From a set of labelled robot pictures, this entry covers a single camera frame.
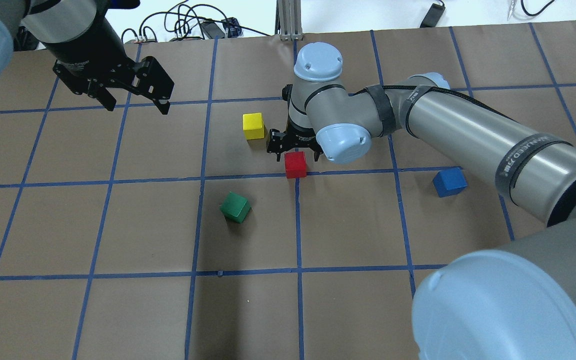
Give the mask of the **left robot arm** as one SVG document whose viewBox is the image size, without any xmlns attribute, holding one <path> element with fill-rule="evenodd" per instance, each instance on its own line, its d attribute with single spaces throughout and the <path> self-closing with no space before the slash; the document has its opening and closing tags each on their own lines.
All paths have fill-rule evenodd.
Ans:
<svg viewBox="0 0 576 360">
<path fill-rule="evenodd" d="M 0 0 L 0 76 L 25 27 L 55 56 L 55 75 L 75 95 L 98 100 L 107 111 L 117 104 L 110 88 L 124 89 L 170 109 L 174 81 L 155 57 L 130 59 L 114 31 L 108 10 L 132 10 L 139 0 Z"/>
</svg>

